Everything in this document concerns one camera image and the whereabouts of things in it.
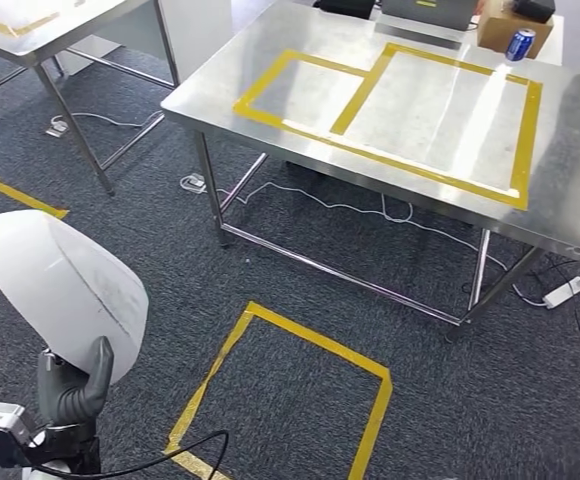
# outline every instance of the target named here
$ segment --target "gray carpet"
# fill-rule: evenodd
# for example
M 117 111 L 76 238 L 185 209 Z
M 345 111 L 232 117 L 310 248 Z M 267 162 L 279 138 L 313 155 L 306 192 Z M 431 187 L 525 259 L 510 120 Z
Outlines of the gray carpet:
M 155 75 L 162 63 L 127 50 L 111 58 Z M 7 65 L 0 62 L 0 72 Z M 76 111 L 141 121 L 165 92 L 103 67 L 61 85 Z M 65 221 L 126 263 L 146 285 L 150 315 L 135 367 L 117 385 L 99 425 L 105 470 L 163 449 L 249 300 L 346 345 L 390 369 L 394 391 L 366 470 L 368 479 L 580 478 L 580 337 L 575 302 L 555 311 L 508 293 L 455 345 L 447 327 L 384 298 L 235 241 L 218 246 L 208 199 L 182 191 L 197 171 L 190 132 L 163 124 L 110 171 L 108 198 L 72 140 L 43 135 L 56 114 L 32 73 L 0 89 L 2 181 L 53 206 Z M 81 122 L 107 155 L 132 131 Z M 218 183 L 227 187 L 257 155 L 210 137 Z M 328 202 L 380 208 L 377 194 L 271 159 L 265 181 L 306 189 Z M 0 196 L 0 212 L 21 208 Z M 392 216 L 402 202 L 390 200 Z M 326 211 L 303 196 L 264 190 L 230 221 L 314 258 L 392 286 L 440 308 L 467 303 L 474 253 L 378 216 Z M 417 209 L 415 220 L 473 243 L 476 229 Z M 492 253 L 510 264 L 522 245 L 495 236 Z M 549 266 L 545 260 L 538 268 Z M 570 274 L 580 266 L 564 267 Z M 489 265 L 486 282 L 499 274 Z M 554 271 L 539 297 L 562 279 Z M 576 305 L 580 315 L 580 297 Z M 0 293 L 0 400 L 36 411 L 36 357 L 42 342 Z M 345 478 L 378 380 L 261 320 L 254 320 L 210 383 L 184 441 L 227 428 L 221 467 L 230 478 Z M 195 454 L 212 463 L 219 442 Z M 17 478 L 0 470 L 0 479 Z M 192 479 L 172 462 L 130 478 Z

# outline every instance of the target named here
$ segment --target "stainless steel table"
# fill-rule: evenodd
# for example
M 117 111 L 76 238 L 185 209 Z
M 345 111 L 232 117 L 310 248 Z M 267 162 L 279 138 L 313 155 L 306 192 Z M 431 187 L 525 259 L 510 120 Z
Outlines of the stainless steel table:
M 278 2 L 162 107 L 196 130 L 222 244 L 232 233 L 455 326 L 544 251 L 580 259 L 580 74 L 407 36 Z M 267 155 L 220 201 L 205 132 L 482 228 L 467 311 L 455 317 L 224 222 Z M 531 248 L 479 298 L 491 231 Z
M 69 48 L 95 33 L 108 22 L 147 1 L 152 1 L 156 10 L 156 17 L 159 22 L 161 36 L 174 80 L 173 83 Z M 46 90 L 57 101 L 64 120 L 75 135 L 79 147 L 97 177 L 107 192 L 114 194 L 114 189 L 106 176 L 105 170 L 161 123 L 164 117 L 159 114 L 152 118 L 125 145 L 110 158 L 100 162 L 88 145 L 66 101 L 43 65 L 44 61 L 54 58 L 55 55 L 64 50 L 172 89 L 179 84 L 179 78 L 175 56 L 163 22 L 159 0 L 0 0 L 0 57 L 19 65 L 19 68 L 0 79 L 0 85 L 28 68 L 33 68 Z

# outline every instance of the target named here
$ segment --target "cardboard box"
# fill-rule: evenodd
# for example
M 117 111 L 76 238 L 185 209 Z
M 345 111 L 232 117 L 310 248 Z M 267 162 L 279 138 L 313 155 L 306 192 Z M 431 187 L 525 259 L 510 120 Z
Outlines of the cardboard box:
M 547 23 L 537 23 L 516 15 L 507 0 L 488 0 L 479 21 L 477 44 L 479 47 L 505 53 L 515 33 L 522 28 L 529 28 L 536 32 L 537 36 L 528 57 L 537 58 L 553 27 L 554 21 L 552 18 Z

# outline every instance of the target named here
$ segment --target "yellow tape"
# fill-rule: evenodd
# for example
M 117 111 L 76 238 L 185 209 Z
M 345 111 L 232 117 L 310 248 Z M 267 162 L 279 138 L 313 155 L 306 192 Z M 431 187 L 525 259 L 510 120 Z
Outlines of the yellow tape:
M 346 130 L 347 130 L 352 121 L 354 120 L 354 117 L 361 110 L 361 107 L 368 100 L 368 97 L 370 96 L 370 93 L 372 93 L 375 86 L 377 85 L 377 82 L 378 82 L 379 79 L 381 78 L 381 75 L 386 71 L 386 68 L 390 65 L 390 62 L 393 55 L 393 51 L 391 51 L 388 46 L 386 46 L 386 48 L 379 55 L 379 58 L 375 65 L 369 72 L 365 74 L 361 85 L 359 85 L 350 102 L 344 108 L 344 111 L 339 115 L 339 118 L 335 121 L 335 124 L 332 125 L 332 128 L 330 129 L 330 131 L 337 135 L 343 135 L 346 133 Z
M 228 353 L 230 353 L 232 347 L 243 335 L 243 332 L 248 328 L 248 325 L 250 325 L 251 320 L 252 320 L 252 314 L 245 310 L 236 322 L 236 325 L 234 326 L 230 335 L 228 335 L 228 338 L 226 339 L 224 346 L 219 351 L 219 355 L 215 360 L 215 363 L 212 364 L 212 367 L 208 372 L 208 375 L 206 375 L 196 392 L 192 396 L 190 401 L 188 402 L 187 406 L 184 410 L 184 413 L 179 417 L 179 420 L 175 424 L 170 432 L 170 435 L 168 436 L 170 443 L 165 449 L 166 454 L 178 448 L 179 442 L 181 441 L 186 431 L 190 426 L 190 423 L 192 423 L 194 416 L 196 415 L 196 411 L 199 410 L 199 405 L 208 388 L 208 383 L 219 370 L 219 367 L 224 363 L 224 360 Z M 176 462 L 177 457 L 175 457 L 172 460 Z
M 537 122 L 539 120 L 539 107 L 541 104 L 543 85 L 528 81 L 525 94 L 525 106 L 521 117 L 521 127 L 516 140 L 516 152 L 514 156 L 510 187 L 519 192 L 519 203 L 525 210 L 528 208 L 528 189 L 532 167 L 532 154 L 535 151 L 535 138 Z
M 190 452 L 181 453 L 172 460 L 202 480 L 207 480 L 212 473 L 212 467 Z M 230 480 L 230 478 L 221 472 L 216 472 L 212 480 Z
M 249 118 L 256 122 L 264 123 L 280 130 L 285 130 L 296 135 L 301 135 L 310 140 L 322 142 L 327 145 L 365 157 L 369 160 L 400 168 L 407 172 L 459 188 L 466 192 L 510 205 L 519 210 L 525 210 L 528 208 L 528 185 L 529 183 L 532 155 L 534 153 L 534 144 L 537 130 L 539 107 L 541 105 L 542 86 L 540 83 L 532 82 L 527 78 L 517 75 L 506 76 L 506 80 L 507 81 L 527 86 L 528 88 L 528 94 L 526 95 L 525 104 L 519 128 L 517 149 L 513 160 L 514 165 L 513 165 L 510 189 L 508 190 L 501 190 L 484 185 L 480 182 L 455 177 L 431 167 L 405 159 L 400 159 L 387 152 L 381 152 L 365 145 L 349 141 L 343 137 L 343 134 L 350 127 L 367 100 L 368 96 L 372 93 L 372 89 L 385 71 L 387 65 L 390 64 L 392 57 L 399 52 L 415 55 L 452 67 L 461 68 L 481 75 L 490 76 L 494 73 L 494 70 L 491 68 L 482 67 L 480 65 L 460 61 L 451 57 L 444 57 L 442 55 L 418 50 L 415 48 L 406 47 L 405 45 L 387 43 L 370 71 L 354 69 L 353 74 L 363 77 L 364 81 L 362 82 L 354 95 L 353 95 L 344 111 L 339 115 L 330 132 L 322 133 L 311 131 L 311 129 L 304 125 L 252 108 L 252 104 L 257 97 L 265 91 L 266 88 L 270 86 L 270 84 L 282 72 L 290 60 L 296 59 L 315 63 L 326 68 L 333 68 L 338 71 L 345 71 L 341 64 L 298 53 L 295 50 L 286 50 L 279 56 L 273 63 L 273 65 L 266 70 L 252 87 L 244 93 L 243 96 L 235 102 L 233 110 L 238 115 Z
M 8 35 L 8 37 L 21 37 L 22 35 L 26 35 L 27 33 L 30 33 L 33 30 L 36 30 L 39 27 L 45 25 L 46 23 L 54 20 L 58 16 L 59 16 L 59 13 L 55 12 L 52 15 L 48 15 L 47 17 L 44 17 L 40 20 L 37 20 L 36 22 L 26 25 L 24 27 L 19 27 L 19 28 L 8 27 L 8 25 L 0 22 L 0 33 L 3 35 Z
M 13 200 L 16 200 L 18 202 L 23 203 L 24 205 L 26 205 L 30 208 L 42 210 L 44 212 L 52 215 L 54 217 L 58 218 L 59 220 L 63 219 L 64 217 L 65 217 L 70 212 L 70 210 L 59 210 L 55 207 L 51 207 L 50 205 L 40 202 L 36 198 L 30 197 L 30 195 L 27 195 L 24 192 L 16 190 L 15 188 L 12 188 L 11 186 L 5 185 L 5 183 L 1 183 L 1 182 L 0 182 L 0 193 L 10 197 Z
M 168 436 L 169 443 L 165 449 L 165 453 L 169 453 L 178 448 L 178 444 L 181 441 L 181 438 L 192 423 L 194 416 L 199 410 L 199 406 L 205 390 L 208 388 L 208 383 L 214 377 L 219 367 L 225 360 L 226 356 L 234 347 L 234 345 L 240 339 L 243 333 L 250 325 L 250 322 L 253 317 L 265 320 L 273 325 L 282 328 L 287 332 L 296 335 L 307 342 L 310 342 L 315 345 L 318 345 L 321 348 L 333 353 L 335 355 L 340 356 L 345 360 L 347 360 L 352 364 L 357 365 L 368 372 L 375 374 L 381 379 L 381 384 L 379 387 L 379 391 L 377 393 L 377 397 L 375 400 L 375 404 L 372 406 L 372 410 L 370 412 L 368 423 L 366 424 L 361 441 L 359 444 L 356 455 L 353 462 L 353 465 L 348 475 L 350 480 L 362 480 L 363 478 L 365 469 L 368 466 L 368 462 L 370 460 L 370 456 L 372 454 L 372 450 L 375 447 L 375 442 L 378 435 L 379 429 L 383 423 L 384 416 L 387 409 L 388 402 L 392 395 L 393 385 L 390 379 L 390 371 L 377 362 L 371 360 L 369 358 L 361 355 L 350 348 L 341 345 L 335 340 L 329 339 L 328 337 L 321 335 L 320 333 L 310 330 L 309 328 L 299 325 L 298 323 L 288 320 L 287 318 L 278 315 L 271 310 L 258 305 L 254 302 L 249 302 L 246 306 L 245 310 L 239 317 L 234 328 L 228 334 L 228 337 L 219 351 L 219 355 L 212 364 L 212 367 L 206 375 L 206 377 L 202 382 L 202 384 L 195 392 L 190 402 L 184 409 L 181 417 L 177 421 L 175 427 L 170 432 Z M 189 456 L 178 455 L 172 460 L 178 464 L 186 468 L 199 478 L 206 478 L 203 475 L 209 473 L 209 470 L 205 467 L 199 469 L 199 463 L 194 458 L 190 458 Z
M 69 210 L 59 210 L 55 207 L 51 207 L 50 205 L 40 202 L 36 198 L 30 197 L 30 195 L 25 194 L 19 190 L 16 190 L 15 188 L 12 188 L 11 186 L 5 185 L 5 183 L 1 183 L 1 182 L 0 182 L 0 193 L 10 197 L 13 200 L 16 200 L 18 202 L 23 203 L 24 205 L 27 205 L 28 207 L 30 207 L 30 208 L 34 208 L 36 210 L 42 210 L 45 213 L 52 215 L 53 217 L 57 217 L 59 220 L 63 219 L 64 217 L 67 215 L 69 212 Z

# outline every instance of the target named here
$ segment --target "soda can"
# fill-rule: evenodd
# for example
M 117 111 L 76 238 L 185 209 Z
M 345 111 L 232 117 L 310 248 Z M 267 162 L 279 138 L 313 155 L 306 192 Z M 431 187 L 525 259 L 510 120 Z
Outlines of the soda can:
M 512 37 L 508 49 L 506 52 L 506 58 L 511 62 L 518 62 L 523 60 L 532 47 L 535 37 L 537 34 L 534 30 L 524 28 L 519 30 Z

